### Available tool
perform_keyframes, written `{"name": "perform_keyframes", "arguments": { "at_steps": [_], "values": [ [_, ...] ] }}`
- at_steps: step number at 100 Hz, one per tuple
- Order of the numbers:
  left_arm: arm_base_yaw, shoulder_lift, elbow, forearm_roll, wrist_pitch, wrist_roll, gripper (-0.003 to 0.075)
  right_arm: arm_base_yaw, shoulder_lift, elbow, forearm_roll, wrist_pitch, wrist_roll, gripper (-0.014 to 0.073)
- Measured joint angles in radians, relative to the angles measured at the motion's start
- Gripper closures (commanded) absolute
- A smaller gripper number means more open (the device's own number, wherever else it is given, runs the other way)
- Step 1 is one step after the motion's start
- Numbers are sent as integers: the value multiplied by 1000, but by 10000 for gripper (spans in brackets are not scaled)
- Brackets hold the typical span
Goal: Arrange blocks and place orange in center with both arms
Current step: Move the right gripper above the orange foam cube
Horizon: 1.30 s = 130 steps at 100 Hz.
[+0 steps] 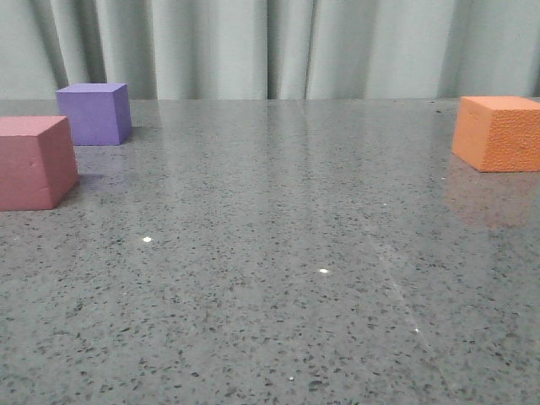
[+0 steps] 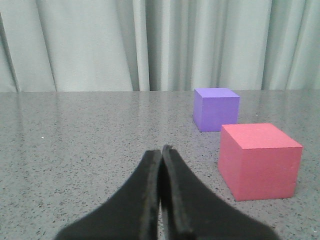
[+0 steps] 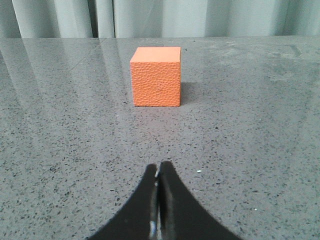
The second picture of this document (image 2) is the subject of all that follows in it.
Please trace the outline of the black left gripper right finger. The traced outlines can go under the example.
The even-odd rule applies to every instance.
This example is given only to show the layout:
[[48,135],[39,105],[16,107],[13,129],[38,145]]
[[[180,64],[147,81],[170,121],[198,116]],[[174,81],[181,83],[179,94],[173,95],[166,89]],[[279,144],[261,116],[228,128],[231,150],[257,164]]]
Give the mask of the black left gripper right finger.
[[161,207],[167,240],[279,239],[269,226],[220,199],[169,145],[162,149]]

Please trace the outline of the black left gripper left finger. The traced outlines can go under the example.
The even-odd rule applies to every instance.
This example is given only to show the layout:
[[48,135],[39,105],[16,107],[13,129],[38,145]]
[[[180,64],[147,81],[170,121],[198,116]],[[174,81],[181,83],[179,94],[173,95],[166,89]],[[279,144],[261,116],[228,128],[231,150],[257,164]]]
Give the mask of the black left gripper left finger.
[[124,185],[104,204],[63,228],[57,240],[156,240],[161,151],[147,150]]

